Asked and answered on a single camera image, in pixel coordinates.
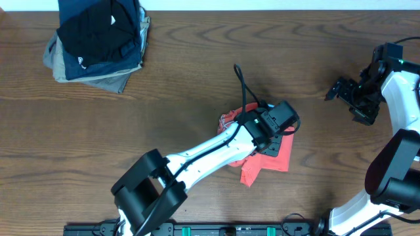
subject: black cloth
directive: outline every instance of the black cloth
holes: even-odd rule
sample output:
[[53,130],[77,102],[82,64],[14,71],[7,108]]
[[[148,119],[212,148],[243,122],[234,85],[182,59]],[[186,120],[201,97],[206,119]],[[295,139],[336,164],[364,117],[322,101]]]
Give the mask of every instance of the black cloth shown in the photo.
[[120,61],[125,54],[121,51],[123,45],[135,42],[135,24],[116,0],[101,0],[65,21],[57,34],[64,49],[87,67],[99,62]]

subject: white wall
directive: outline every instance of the white wall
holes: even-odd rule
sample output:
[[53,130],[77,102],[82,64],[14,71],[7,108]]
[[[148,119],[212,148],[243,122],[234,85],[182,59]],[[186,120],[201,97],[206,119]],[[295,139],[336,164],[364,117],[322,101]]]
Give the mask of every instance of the white wall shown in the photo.
[[[146,10],[420,9],[420,0],[140,0],[140,4]],[[0,7],[3,10],[58,10],[58,0],[0,0]]]

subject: crumpled red cloth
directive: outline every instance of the crumpled red cloth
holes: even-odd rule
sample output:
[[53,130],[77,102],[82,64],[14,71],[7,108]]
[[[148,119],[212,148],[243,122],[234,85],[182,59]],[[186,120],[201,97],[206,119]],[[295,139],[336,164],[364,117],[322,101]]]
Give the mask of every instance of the crumpled red cloth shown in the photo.
[[[248,112],[253,109],[256,109],[257,107],[258,104],[256,102],[253,102],[251,104],[247,104],[245,110],[246,112]],[[222,115],[219,119],[219,127],[217,128],[217,134],[220,134],[221,132],[226,130],[234,122],[235,116],[241,112],[242,108],[239,108],[237,110],[230,111],[229,113]],[[286,131],[293,130],[295,130],[293,127],[289,127],[286,129]],[[283,136],[277,157],[271,157],[268,155],[257,153],[255,151],[245,159],[241,161],[234,161],[229,165],[231,167],[242,166],[241,183],[245,184],[248,187],[251,187],[252,183],[255,181],[255,179],[258,176],[258,173],[262,168],[282,172],[287,172],[289,170],[289,160],[292,143],[293,134],[289,136]]]

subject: dark blue fabric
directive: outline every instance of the dark blue fabric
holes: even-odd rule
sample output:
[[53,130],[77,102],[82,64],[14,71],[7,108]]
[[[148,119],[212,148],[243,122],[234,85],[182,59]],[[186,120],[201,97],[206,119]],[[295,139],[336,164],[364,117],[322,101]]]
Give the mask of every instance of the dark blue fabric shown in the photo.
[[[60,25],[73,16],[77,16],[86,8],[99,2],[100,0],[58,0],[60,9]],[[141,61],[141,40],[140,40],[140,4],[138,0],[116,0],[122,4],[130,16],[130,19],[137,26],[137,39],[133,43],[128,43],[121,51],[126,52],[120,62],[103,62],[91,65],[83,69],[79,65],[76,57],[63,50],[64,65],[66,66],[66,79],[72,80],[81,77],[92,77],[98,75],[107,75],[123,69],[133,69]]]

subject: wooden tabletop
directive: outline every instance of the wooden tabletop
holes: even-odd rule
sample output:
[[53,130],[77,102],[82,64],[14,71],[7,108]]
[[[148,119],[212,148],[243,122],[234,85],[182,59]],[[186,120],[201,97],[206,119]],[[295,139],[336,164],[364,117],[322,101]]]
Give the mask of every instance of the wooden tabletop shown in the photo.
[[[241,106],[234,63],[259,98],[287,100],[299,113],[289,172],[262,170],[248,188],[240,168],[223,167],[191,189],[173,219],[315,219],[363,189],[392,136],[387,106],[366,127],[324,95],[340,75],[358,79],[377,45],[420,35],[418,12],[147,15],[144,68],[117,95],[54,81],[42,55],[57,12],[0,13],[0,235],[61,235],[70,222],[115,218],[110,188],[143,153],[200,144],[216,135],[221,114]],[[404,46],[405,58],[420,62],[419,44]],[[419,226],[391,222],[395,235],[420,235]]]

